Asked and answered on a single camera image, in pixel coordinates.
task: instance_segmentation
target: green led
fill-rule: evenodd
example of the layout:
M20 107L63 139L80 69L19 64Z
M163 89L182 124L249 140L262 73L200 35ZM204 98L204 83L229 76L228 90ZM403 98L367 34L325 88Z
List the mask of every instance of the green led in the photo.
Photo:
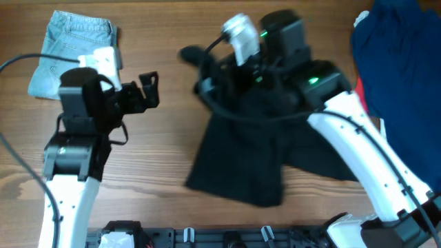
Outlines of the green led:
M317 77L310 78L308 81L309 81L309 84L314 84L314 83L317 83L318 78Z

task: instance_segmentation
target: wood grain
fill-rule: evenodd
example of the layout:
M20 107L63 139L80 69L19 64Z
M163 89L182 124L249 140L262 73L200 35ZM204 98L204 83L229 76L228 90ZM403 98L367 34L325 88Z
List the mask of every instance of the wood grain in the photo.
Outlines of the wood grain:
M102 227L110 220L140 220L144 227L175 228L318 224L343 211L371 212L361 186L287 167L285 201L268 209L182 186L209 112L191 93L195 69L181 63L176 53L186 45L210 44L219 36L221 25L238 12L257 24L268 12L294 8L305 18L314 57L335 61L355 82L349 43L352 23L370 5L370 1L354 0L4 5L0 6L0 61L40 51L52 12L65 10L107 18L120 27L122 81L159 72L161 104L124 118L130 141L114 147L110 155L90 227ZM221 45L215 52L231 51ZM27 95L37 63L20 61L0 74L0 130L40 172L43 148L61 105ZM115 131L112 138L122 139L122 132ZM0 247L36 247L42 213L42 191L0 147Z

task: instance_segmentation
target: dark blue garment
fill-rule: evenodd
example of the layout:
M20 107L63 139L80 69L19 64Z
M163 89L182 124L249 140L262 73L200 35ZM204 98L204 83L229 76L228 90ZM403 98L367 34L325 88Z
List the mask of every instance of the dark blue garment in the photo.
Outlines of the dark blue garment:
M352 36L371 113L403 162L441 192L441 19L414 0L377 0Z

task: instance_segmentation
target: folded clothing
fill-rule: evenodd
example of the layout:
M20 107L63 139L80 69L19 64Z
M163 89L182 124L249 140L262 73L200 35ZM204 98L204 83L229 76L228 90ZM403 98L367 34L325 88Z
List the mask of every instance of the folded clothing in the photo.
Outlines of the folded clothing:
M76 59L80 55L92 54L97 48L113 45L116 45L116 26L109 20L56 10L48 24L41 53ZM60 76L75 67L78 67L75 63L40 58L28 94L60 99Z
M197 54L203 53L185 48L181 51L182 58L193 65L201 59ZM270 118L294 113L277 90L253 87L239 97L228 92L228 86L219 83L212 97L241 116ZM213 113L185 185L261 207L279 205L283 199L283 164L340 180L356 180L335 149L306 119L257 125Z
M441 19L416 0L376 0L352 36L369 113L402 161L441 191Z

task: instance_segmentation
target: light blue denim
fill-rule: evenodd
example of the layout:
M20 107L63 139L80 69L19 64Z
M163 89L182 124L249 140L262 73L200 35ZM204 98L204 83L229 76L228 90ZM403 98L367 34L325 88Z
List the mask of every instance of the light blue denim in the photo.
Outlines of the light blue denim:
M56 10L48 24L41 53L77 59L79 55L92 54L95 49L105 46L116 46L116 26L109 20ZM28 94L60 99L60 76L78 66L77 63L40 58Z

